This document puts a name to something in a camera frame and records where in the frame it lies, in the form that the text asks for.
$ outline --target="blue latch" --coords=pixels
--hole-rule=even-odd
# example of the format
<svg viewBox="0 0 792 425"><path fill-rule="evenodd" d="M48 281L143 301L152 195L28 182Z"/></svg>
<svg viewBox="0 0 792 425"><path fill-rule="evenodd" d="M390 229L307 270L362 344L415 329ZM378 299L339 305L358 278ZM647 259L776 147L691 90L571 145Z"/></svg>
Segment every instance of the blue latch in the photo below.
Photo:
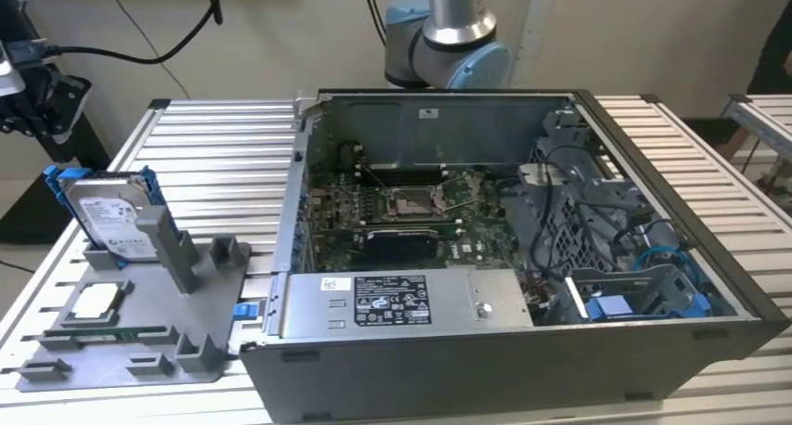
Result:
<svg viewBox="0 0 792 425"><path fill-rule="evenodd" d="M238 303L232 309L232 319L255 320L259 317L259 303Z"/></svg>

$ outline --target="slotted aluminum table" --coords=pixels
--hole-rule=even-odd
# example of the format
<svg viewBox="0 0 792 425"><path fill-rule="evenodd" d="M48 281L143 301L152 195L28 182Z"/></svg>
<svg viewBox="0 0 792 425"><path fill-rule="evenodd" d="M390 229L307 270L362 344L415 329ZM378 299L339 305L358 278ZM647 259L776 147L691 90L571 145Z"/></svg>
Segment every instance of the slotted aluminum table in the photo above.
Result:
<svg viewBox="0 0 792 425"><path fill-rule="evenodd" d="M724 115L792 161L792 95L734 95Z"/></svg>
<svg viewBox="0 0 792 425"><path fill-rule="evenodd" d="M599 97L759 285L792 316L792 222L663 103ZM254 247L243 298L267 296L294 140L292 102L171 101L147 111L112 170L158 171L180 228L196 241L231 232ZM75 222L0 323L0 423L267 423L239 361L216 383L19 393L12 370L34 354L86 263ZM260 326L235 322L232 345ZM564 408L414 423L746 424L792 421L792 330L748 359L714 364L663 402Z"/></svg>

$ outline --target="blue cable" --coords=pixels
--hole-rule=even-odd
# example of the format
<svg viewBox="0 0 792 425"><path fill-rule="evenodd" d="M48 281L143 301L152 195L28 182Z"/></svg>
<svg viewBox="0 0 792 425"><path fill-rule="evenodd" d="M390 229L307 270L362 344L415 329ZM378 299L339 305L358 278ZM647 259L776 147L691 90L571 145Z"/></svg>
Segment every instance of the blue cable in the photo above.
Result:
<svg viewBox="0 0 792 425"><path fill-rule="evenodd" d="M680 257L680 259L684 261L684 263L688 265L688 267L691 268L691 271L694 273L694 276L696 277L696 281L694 282L694 286L698 288L698 284L700 281L700 277L699 277L699 272L698 272L698 268L696 265L691 262L691 260L688 259L688 257L684 255L684 253L682 253L678 249L675 249L674 247L668 247L668 246L659 246L659 247L652 247L651 249L648 249L647 251L644 251L644 253L642 253L642 255L639 256L639 259L635 260L635 265L632 266L632 271L635 272L636 270L639 270L642 268L642 263L644 262L644 259L655 252L658 251L667 251L670 253L674 253L675 255L678 255Z"/></svg>

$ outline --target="warning label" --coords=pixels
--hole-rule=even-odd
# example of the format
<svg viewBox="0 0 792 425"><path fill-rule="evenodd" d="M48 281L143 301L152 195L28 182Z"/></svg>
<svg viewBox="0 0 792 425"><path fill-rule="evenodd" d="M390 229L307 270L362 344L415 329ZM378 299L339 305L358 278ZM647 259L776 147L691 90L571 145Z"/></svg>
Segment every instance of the warning label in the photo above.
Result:
<svg viewBox="0 0 792 425"><path fill-rule="evenodd" d="M430 325L430 292L426 276L356 277L358 326Z"/></svg>

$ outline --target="white wall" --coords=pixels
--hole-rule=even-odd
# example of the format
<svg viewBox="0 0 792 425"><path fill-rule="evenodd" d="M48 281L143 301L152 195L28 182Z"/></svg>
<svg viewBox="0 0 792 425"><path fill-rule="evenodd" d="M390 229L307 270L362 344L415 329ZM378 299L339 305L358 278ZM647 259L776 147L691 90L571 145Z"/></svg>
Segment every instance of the white wall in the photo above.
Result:
<svg viewBox="0 0 792 425"><path fill-rule="evenodd" d="M208 0L122 0L163 53L196 24ZM392 0L378 0L382 11ZM527 0L491 0L500 35L516 47ZM383 86L384 51L366 0L223 0L226 24L208 25L167 65L194 98L286 98L300 89ZM151 56L112 0L35 0L30 14L60 45ZM64 68L95 82L92 122L122 145L154 97L183 97L159 67L70 56Z"/></svg>
<svg viewBox="0 0 792 425"><path fill-rule="evenodd" d="M384 10L392 0L379 0ZM123 0L160 51L190 31L208 0ZM499 37L516 47L528 0L491 0ZM531 87L602 94L656 93L683 115L715 115L752 74L786 0L554 0ZM383 49L364 0L223 0L210 24L170 62L195 98L283 98L299 89L380 86ZM30 14L58 44L152 53L112 0L34 0ZM155 97L182 97L159 67L92 56L62 66L95 82L87 112L116 150ZM0 169L38 173L30 141L0 143Z"/></svg>
<svg viewBox="0 0 792 425"><path fill-rule="evenodd" d="M787 1L555 0L526 82L654 93L678 114L715 116L746 92Z"/></svg>

